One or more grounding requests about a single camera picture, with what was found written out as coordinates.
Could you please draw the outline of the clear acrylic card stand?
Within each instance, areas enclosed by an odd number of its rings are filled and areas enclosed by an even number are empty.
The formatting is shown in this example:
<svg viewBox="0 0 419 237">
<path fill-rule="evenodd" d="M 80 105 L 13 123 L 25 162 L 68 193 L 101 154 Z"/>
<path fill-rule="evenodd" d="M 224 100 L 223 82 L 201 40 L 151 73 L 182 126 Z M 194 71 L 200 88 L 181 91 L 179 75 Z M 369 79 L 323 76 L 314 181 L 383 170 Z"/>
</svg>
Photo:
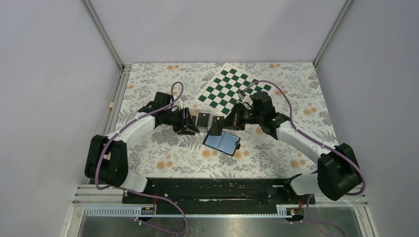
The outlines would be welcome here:
<svg viewBox="0 0 419 237">
<path fill-rule="evenodd" d="M 211 111 L 207 110 L 190 110 L 190 115 L 201 133 L 208 133 L 212 120 Z"/>
</svg>

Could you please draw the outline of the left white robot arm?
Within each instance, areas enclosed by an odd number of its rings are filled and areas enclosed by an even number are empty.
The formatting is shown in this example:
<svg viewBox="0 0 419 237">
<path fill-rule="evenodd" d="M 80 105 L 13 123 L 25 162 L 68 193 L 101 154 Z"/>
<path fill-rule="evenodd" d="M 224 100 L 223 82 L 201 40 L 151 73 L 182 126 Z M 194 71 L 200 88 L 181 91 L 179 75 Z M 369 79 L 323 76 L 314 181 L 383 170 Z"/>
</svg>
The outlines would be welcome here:
<svg viewBox="0 0 419 237">
<path fill-rule="evenodd" d="M 95 135 L 90 142 L 84 174 L 96 183 L 134 191 L 142 203 L 153 198 L 147 178 L 129 170 L 128 150 L 159 125 L 171 126 L 178 135 L 194 135 L 199 129 L 188 108 L 179 98 L 157 92 L 154 100 L 138 110 L 134 118 L 119 131 L 106 136 Z"/>
</svg>

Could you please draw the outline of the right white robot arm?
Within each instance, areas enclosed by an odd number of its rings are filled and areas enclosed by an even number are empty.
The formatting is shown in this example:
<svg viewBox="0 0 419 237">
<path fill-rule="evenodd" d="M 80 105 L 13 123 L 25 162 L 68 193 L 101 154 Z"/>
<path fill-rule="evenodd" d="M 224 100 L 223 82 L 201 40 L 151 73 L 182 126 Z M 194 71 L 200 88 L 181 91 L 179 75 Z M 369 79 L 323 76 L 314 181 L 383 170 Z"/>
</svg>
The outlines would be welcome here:
<svg viewBox="0 0 419 237">
<path fill-rule="evenodd" d="M 252 104 L 246 107 L 237 102 L 227 117 L 212 122 L 211 135 L 221 135 L 224 129 L 244 130 L 247 124 L 257 124 L 262 131 L 284 142 L 311 159 L 317 170 L 309 175 L 295 175 L 287 180 L 284 199 L 298 202 L 303 195 L 322 193 L 333 201 L 363 183 L 353 149 L 346 143 L 333 145 L 311 137 L 292 122 L 291 117 L 279 113 L 267 92 L 250 96 Z"/>
</svg>

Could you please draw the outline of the black leather card holder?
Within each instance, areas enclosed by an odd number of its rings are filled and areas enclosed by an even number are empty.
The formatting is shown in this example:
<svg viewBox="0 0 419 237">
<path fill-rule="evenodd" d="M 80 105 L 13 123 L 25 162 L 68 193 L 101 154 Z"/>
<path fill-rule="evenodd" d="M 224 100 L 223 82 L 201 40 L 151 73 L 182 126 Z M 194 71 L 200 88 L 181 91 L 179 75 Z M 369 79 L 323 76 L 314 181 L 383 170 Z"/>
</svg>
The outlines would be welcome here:
<svg viewBox="0 0 419 237">
<path fill-rule="evenodd" d="M 224 131 L 219 136 L 210 135 L 208 133 L 203 141 L 203 145 L 229 156 L 233 156 L 241 147 L 240 137 Z"/>
</svg>

